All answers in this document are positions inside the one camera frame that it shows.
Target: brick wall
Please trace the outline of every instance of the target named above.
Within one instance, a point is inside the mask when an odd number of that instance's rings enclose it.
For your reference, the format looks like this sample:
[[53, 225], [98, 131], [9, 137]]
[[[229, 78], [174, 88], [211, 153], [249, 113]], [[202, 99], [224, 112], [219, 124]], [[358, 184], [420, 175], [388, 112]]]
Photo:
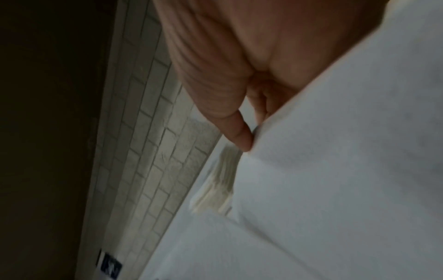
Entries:
[[181, 87], [155, 9], [118, 1], [103, 90], [77, 280], [101, 279], [103, 249], [138, 279], [219, 131]]

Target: blue sign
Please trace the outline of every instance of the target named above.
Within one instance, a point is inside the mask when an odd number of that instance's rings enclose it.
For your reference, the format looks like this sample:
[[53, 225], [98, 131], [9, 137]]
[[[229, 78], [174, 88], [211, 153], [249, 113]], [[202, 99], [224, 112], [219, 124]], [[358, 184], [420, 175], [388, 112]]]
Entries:
[[114, 257], [109, 255], [108, 253], [105, 253], [102, 266], [100, 267], [100, 270], [104, 274], [111, 277], [112, 279], [117, 279], [121, 271], [121, 267], [122, 265], [119, 261], [117, 261]]

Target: white cloth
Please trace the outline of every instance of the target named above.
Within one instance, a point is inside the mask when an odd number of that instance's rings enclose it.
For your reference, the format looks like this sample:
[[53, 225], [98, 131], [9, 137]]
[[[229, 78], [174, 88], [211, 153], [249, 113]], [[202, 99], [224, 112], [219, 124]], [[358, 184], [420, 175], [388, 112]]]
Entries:
[[[192, 226], [158, 277], [441, 279], [443, 2], [405, 7], [266, 121], [232, 211], [243, 230]], [[301, 276], [273, 255], [265, 265], [264, 240]], [[193, 262], [210, 273], [185, 269]], [[274, 266], [287, 274], [262, 270]]]

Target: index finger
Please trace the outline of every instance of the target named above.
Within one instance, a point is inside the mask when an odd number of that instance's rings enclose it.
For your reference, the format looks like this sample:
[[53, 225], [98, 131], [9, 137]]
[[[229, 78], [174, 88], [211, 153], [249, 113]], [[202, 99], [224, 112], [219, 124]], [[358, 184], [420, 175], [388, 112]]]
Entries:
[[207, 117], [207, 119], [243, 152], [248, 152], [252, 148], [254, 137], [239, 110], [224, 118]]

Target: wrinkled skin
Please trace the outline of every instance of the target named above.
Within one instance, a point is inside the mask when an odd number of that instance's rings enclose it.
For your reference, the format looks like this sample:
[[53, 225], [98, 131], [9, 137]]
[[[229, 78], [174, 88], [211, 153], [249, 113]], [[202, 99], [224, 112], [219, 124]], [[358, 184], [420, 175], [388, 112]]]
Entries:
[[155, 0], [171, 60], [201, 113], [243, 151], [262, 123], [377, 27], [386, 0]]

